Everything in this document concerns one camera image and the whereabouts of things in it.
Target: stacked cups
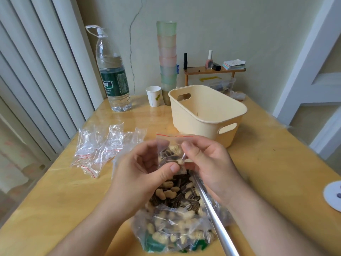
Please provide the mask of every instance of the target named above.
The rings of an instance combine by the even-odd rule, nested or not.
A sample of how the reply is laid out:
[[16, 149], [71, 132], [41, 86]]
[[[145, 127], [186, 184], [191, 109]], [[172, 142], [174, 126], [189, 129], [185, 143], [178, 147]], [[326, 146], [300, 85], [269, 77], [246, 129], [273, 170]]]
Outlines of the stacked cups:
[[176, 88], [176, 22], [157, 21], [161, 89], [163, 101], [171, 104], [168, 92]]

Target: small wooden shelf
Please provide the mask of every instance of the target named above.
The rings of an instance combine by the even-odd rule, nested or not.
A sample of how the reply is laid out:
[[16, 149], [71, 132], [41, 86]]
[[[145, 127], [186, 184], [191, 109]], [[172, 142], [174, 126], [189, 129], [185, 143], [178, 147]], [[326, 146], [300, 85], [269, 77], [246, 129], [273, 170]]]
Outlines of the small wooden shelf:
[[232, 77], [234, 77], [235, 73], [245, 72], [246, 68], [238, 69], [238, 70], [226, 70], [223, 66], [221, 66], [220, 71], [215, 71], [213, 69], [206, 69], [204, 66], [197, 67], [188, 67], [184, 70], [185, 72], [185, 86], [188, 85], [188, 76], [194, 74], [221, 74], [221, 73], [232, 73]]

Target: beige plastic basket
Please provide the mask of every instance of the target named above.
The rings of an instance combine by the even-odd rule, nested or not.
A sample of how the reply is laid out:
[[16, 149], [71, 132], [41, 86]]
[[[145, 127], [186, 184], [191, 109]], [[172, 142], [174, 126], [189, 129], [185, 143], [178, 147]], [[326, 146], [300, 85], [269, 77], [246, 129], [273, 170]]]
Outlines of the beige plastic basket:
[[173, 124], [180, 133], [203, 135], [224, 147], [231, 145], [248, 110], [244, 104], [204, 85], [190, 85], [168, 93]]

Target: hand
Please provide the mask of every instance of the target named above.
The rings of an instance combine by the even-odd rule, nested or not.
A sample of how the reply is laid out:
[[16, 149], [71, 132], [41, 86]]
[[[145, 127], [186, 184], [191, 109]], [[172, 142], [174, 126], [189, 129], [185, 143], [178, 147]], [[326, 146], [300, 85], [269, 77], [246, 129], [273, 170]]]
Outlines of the hand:
[[186, 169], [197, 171], [211, 196], [228, 206], [233, 193], [245, 182], [227, 150], [218, 142], [202, 136], [186, 138], [181, 147], [193, 161], [185, 163]]
[[151, 198], [154, 191], [179, 171], [177, 163], [158, 167], [158, 143], [149, 140], [124, 155], [115, 169], [112, 184], [100, 204], [109, 215], [125, 221], [132, 217]]

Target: bottle handle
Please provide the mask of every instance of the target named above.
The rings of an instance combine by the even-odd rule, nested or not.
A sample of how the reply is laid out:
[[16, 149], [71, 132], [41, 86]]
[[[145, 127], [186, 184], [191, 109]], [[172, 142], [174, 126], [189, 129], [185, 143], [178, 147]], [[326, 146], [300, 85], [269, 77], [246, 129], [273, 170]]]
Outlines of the bottle handle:
[[[94, 34], [90, 31], [91, 28], [97, 29], [97, 34]], [[92, 35], [98, 37], [98, 38], [102, 38], [102, 37], [108, 37], [108, 35], [104, 32], [103, 28], [101, 28], [100, 26], [97, 25], [87, 25], [85, 26], [85, 29]]]

